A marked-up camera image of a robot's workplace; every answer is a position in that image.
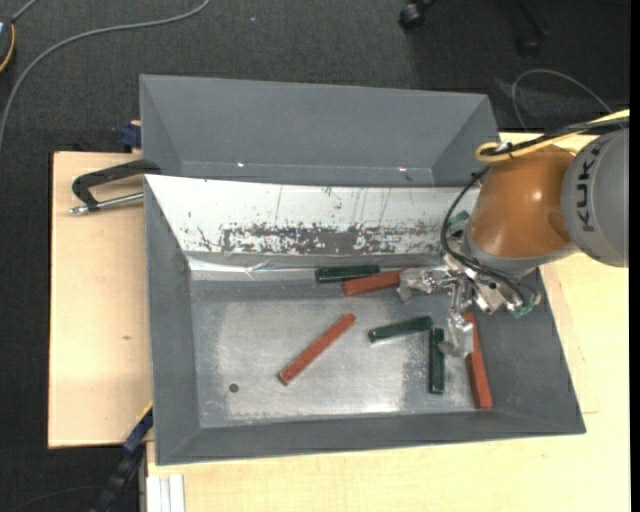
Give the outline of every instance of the gray carpet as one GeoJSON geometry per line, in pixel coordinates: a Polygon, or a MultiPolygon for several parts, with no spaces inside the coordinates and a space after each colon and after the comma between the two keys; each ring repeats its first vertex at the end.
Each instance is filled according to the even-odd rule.
{"type": "MultiPolygon", "coordinates": [[[[0,0],[0,14],[22,1],[0,0]]],[[[523,128],[511,85],[533,68],[572,76],[614,109],[629,104],[630,1],[535,0],[551,33],[534,60],[516,54],[505,1],[439,0],[424,26],[405,33],[397,24],[402,0],[213,0],[191,20],[79,42],[34,70],[0,157],[1,512],[86,510],[119,457],[115,448],[46,449],[49,152],[124,151],[119,130],[139,116],[140,73],[484,92],[502,129],[523,128]]],[[[0,108],[22,70],[55,42],[195,5],[41,0],[18,23],[17,59],[0,74],[0,108]]],[[[517,101],[531,129],[602,111],[549,75],[523,79],[517,101]]],[[[134,486],[116,510],[135,509],[134,486]]]]}

